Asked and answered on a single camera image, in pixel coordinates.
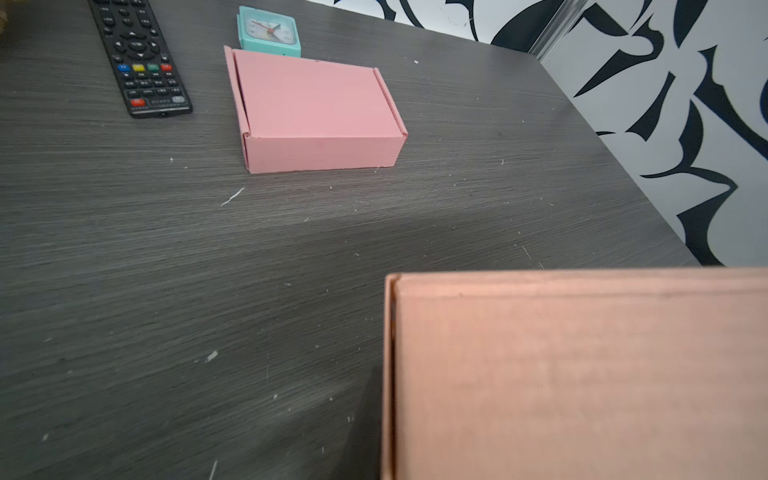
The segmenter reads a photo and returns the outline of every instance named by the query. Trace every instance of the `box lid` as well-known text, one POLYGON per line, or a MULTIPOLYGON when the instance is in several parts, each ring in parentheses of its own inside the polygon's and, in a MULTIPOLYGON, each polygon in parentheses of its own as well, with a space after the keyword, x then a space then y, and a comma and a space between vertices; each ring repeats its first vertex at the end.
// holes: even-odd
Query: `box lid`
POLYGON ((388 277, 382 478, 765 478, 768 270, 388 277))
POLYGON ((407 135, 376 68, 229 47, 225 54, 230 79, 233 74, 236 77, 233 89, 240 93, 243 133, 253 137, 407 135))

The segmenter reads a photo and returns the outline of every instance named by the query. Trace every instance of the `turquoise alarm clock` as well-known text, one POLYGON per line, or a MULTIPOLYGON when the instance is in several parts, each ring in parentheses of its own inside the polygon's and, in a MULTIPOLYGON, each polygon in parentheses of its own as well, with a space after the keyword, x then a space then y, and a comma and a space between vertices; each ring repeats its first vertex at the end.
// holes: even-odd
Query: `turquoise alarm clock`
POLYGON ((237 35, 243 50, 301 57, 299 32, 291 17, 240 6, 237 35))

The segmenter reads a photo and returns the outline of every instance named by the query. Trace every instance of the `remote control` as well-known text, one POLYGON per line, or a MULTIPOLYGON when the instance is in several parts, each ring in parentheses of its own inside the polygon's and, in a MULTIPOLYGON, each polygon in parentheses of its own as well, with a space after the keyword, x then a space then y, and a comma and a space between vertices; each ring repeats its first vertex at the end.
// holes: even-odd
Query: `remote control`
POLYGON ((192 112, 147 0, 88 0, 114 76, 134 118, 192 112))

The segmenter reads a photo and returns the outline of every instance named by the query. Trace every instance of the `pink cardboard box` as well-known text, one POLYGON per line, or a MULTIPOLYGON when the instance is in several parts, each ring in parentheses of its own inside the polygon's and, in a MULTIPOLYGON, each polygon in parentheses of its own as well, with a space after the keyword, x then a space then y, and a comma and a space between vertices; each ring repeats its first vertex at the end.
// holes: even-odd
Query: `pink cardboard box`
POLYGON ((377 68, 224 54, 250 173, 395 164, 408 131, 377 68))

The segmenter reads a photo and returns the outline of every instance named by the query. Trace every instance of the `gray wooden table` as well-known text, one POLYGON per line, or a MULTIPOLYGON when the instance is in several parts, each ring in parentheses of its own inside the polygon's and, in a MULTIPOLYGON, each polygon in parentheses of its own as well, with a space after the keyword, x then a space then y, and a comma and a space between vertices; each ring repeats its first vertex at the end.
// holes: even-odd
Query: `gray wooden table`
POLYGON ((142 121, 86 0, 15 7, 3 479, 208 478, 216 460, 218 479, 323 478, 381 361, 388 272, 696 264, 533 57, 241 1, 295 17, 305 57, 380 68, 408 143, 391 169, 249 175, 222 49, 239 2, 154 0, 195 112, 142 121))

